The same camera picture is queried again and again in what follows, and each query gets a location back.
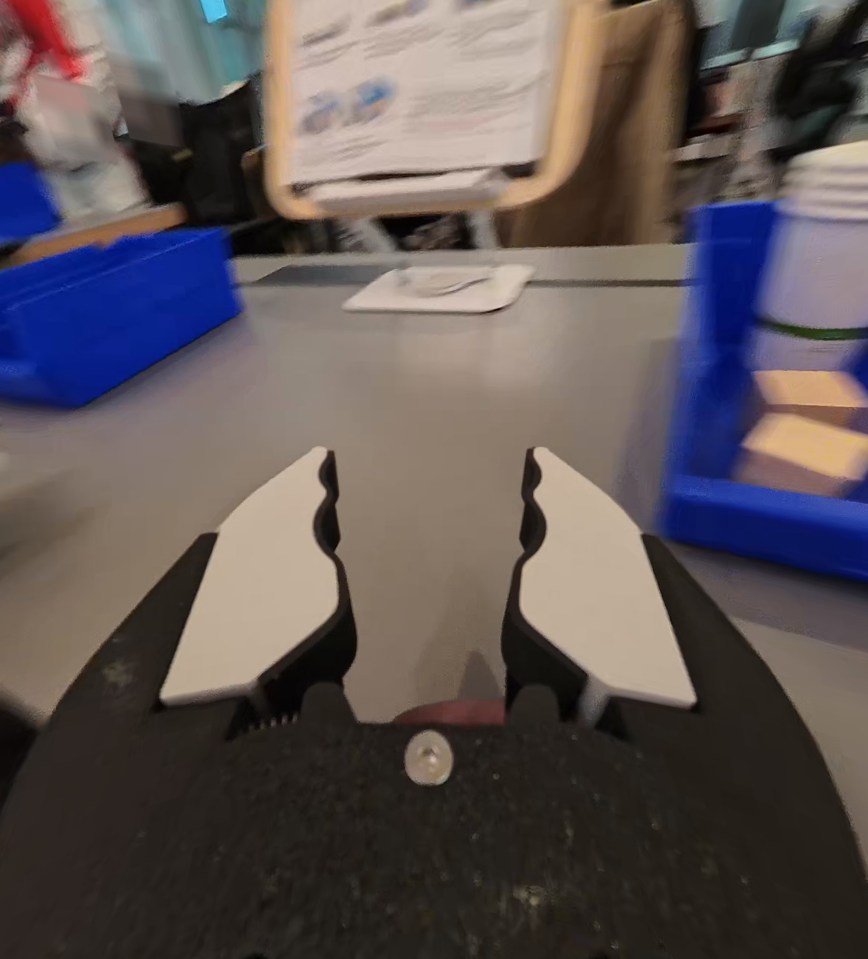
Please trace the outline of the wooden desk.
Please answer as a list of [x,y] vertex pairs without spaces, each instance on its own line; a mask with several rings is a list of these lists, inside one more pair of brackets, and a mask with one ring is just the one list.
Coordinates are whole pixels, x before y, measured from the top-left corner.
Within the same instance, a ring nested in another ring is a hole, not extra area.
[[170,230],[188,222],[179,202],[137,207],[112,217],[101,215],[66,221],[52,230],[0,247],[0,269],[35,262],[85,246],[109,246],[126,236]]

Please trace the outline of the wooden cube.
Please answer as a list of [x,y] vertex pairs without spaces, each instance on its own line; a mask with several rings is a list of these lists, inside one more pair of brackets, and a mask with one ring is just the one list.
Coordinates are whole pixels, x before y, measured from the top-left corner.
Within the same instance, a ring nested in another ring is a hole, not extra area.
[[868,477],[868,435],[797,414],[763,414],[741,441],[730,477],[778,491],[847,498]]
[[840,370],[758,370],[752,373],[757,409],[791,414],[830,426],[868,428],[868,392]]

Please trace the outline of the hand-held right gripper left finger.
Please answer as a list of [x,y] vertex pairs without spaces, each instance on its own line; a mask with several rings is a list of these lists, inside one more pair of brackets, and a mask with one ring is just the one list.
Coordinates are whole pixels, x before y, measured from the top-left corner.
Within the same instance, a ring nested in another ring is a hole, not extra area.
[[165,707],[246,699],[298,713],[308,689],[343,686],[357,635],[338,498],[334,453],[314,447],[221,523],[160,689]]

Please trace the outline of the black office chair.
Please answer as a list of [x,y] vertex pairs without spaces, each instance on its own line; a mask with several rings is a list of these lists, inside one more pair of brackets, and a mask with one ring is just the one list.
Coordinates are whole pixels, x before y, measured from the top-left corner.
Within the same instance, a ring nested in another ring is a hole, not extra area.
[[211,102],[179,104],[184,147],[181,198],[188,222],[233,225],[253,219],[243,156],[260,146],[256,76]]

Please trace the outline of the tan cloth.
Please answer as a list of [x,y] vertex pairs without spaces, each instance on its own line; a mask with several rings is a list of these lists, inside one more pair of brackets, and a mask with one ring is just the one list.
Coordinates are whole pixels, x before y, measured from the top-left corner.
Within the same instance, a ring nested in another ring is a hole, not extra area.
[[497,214],[505,247],[671,242],[680,143],[697,28],[686,1],[638,2],[606,18],[589,137],[572,176],[549,197]]

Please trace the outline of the printed instruction sheet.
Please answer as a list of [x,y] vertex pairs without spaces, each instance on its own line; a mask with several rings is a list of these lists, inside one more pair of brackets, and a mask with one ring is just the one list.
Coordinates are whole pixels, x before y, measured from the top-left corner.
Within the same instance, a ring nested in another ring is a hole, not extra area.
[[302,1],[291,13],[291,184],[541,157],[560,2]]

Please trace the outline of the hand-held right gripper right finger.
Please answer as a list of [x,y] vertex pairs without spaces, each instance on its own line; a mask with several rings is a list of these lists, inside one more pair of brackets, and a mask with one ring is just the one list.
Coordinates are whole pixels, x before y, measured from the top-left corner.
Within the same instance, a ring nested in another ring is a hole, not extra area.
[[505,706],[545,689],[561,721],[618,703],[689,714],[697,692],[640,527],[545,447],[527,449],[503,614]]

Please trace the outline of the stack of white paper cups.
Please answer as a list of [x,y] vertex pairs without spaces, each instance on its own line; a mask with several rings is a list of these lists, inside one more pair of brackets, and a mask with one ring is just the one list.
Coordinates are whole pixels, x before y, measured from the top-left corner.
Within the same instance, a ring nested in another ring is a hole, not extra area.
[[757,314],[782,328],[868,329],[868,140],[791,161]]

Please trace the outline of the blue plastic bin with cubes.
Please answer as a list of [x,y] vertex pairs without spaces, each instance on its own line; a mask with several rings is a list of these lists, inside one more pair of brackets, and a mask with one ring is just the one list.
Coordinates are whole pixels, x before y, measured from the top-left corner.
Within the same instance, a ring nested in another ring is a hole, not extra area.
[[770,201],[694,213],[660,529],[681,543],[868,583],[868,477],[847,498],[731,478],[752,413],[744,354],[775,221]]

